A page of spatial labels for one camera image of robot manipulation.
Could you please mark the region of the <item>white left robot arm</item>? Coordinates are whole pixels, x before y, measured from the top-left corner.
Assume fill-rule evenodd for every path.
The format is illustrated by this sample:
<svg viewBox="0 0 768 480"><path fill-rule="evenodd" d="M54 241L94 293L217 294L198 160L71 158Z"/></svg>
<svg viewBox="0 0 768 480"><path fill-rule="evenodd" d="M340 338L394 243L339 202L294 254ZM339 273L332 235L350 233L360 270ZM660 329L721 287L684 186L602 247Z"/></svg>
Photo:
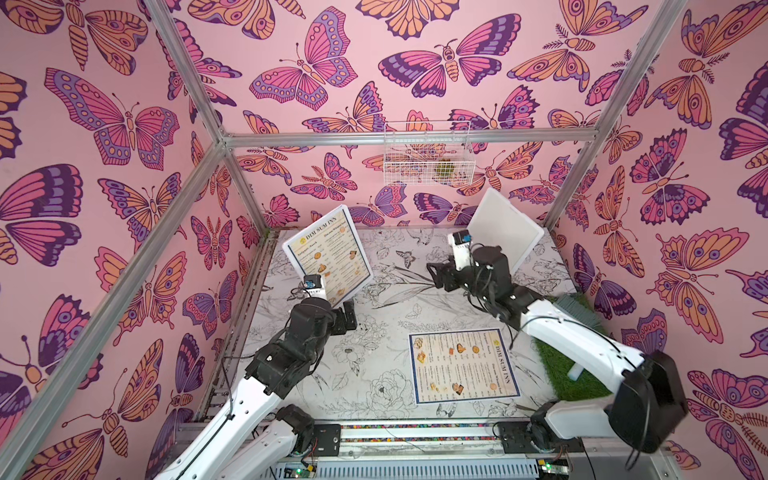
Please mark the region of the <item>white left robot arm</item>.
<svg viewBox="0 0 768 480"><path fill-rule="evenodd" d="M291 453L309 450L314 420L279 404L314 372L328 339L357 325L352 300L338 308L316 297L295 304L284 327L254 354L227 406L155 477L256 479Z"/></svg>

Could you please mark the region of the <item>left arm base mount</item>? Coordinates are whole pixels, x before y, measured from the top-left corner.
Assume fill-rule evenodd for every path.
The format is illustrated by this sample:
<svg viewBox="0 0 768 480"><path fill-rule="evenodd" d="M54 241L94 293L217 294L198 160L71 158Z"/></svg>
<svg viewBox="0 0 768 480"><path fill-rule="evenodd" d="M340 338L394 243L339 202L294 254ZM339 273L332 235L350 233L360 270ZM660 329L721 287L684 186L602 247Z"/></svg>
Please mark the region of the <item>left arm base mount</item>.
<svg viewBox="0 0 768 480"><path fill-rule="evenodd" d="M295 428L285 421L277 423L286 427L289 435L287 457L337 457L341 443L340 424L312 424Z"/></svg>

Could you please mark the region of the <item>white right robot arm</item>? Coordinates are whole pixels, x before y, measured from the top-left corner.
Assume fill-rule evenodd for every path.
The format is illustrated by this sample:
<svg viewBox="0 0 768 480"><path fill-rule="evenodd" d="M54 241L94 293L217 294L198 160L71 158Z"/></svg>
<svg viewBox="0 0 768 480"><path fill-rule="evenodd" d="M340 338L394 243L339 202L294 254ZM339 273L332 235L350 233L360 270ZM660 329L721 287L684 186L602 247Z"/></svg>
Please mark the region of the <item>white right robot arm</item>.
<svg viewBox="0 0 768 480"><path fill-rule="evenodd" d="M462 244L445 263L426 266L436 288L461 289L482 311L540 340L592 374L602 398L548 402L534 412L528 436L539 451L574 438L617 438L635 453L658 451L688 414L674 360L623 345L571 316L538 292L513 283L498 246Z"/></svg>

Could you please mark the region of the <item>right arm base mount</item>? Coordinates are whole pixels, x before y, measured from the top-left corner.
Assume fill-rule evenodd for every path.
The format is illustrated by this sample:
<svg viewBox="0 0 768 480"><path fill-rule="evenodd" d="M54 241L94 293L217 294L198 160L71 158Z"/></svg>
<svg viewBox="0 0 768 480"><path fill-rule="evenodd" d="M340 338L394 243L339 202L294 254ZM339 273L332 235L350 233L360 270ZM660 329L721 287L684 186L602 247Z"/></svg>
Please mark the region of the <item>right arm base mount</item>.
<svg viewBox="0 0 768 480"><path fill-rule="evenodd" d="M548 427L531 421L501 421L492 427L506 454L583 453L583 443L577 439L561 439Z"/></svg>

